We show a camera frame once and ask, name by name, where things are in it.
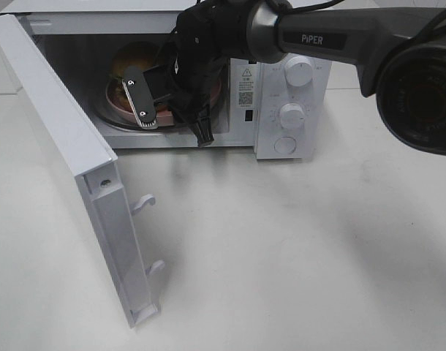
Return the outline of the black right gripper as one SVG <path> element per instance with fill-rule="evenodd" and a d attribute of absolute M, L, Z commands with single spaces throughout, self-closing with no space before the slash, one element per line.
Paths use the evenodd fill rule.
<path fill-rule="evenodd" d="M 144 72 L 154 99 L 164 100 L 198 147 L 214 141 L 210 93 L 228 59 L 249 59 L 246 30 L 256 1 L 202 1 L 183 12 L 171 36 L 172 58 Z"/>

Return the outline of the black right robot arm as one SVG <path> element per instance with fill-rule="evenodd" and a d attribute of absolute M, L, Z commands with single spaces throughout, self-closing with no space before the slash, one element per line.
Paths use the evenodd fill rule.
<path fill-rule="evenodd" d="M 210 91 L 230 59 L 274 64 L 289 53 L 354 66 L 361 94 L 402 143 L 446 156 L 446 7 L 335 10 L 332 1 L 202 1 L 181 12 L 170 60 L 145 71 L 156 102 L 213 140 Z"/>

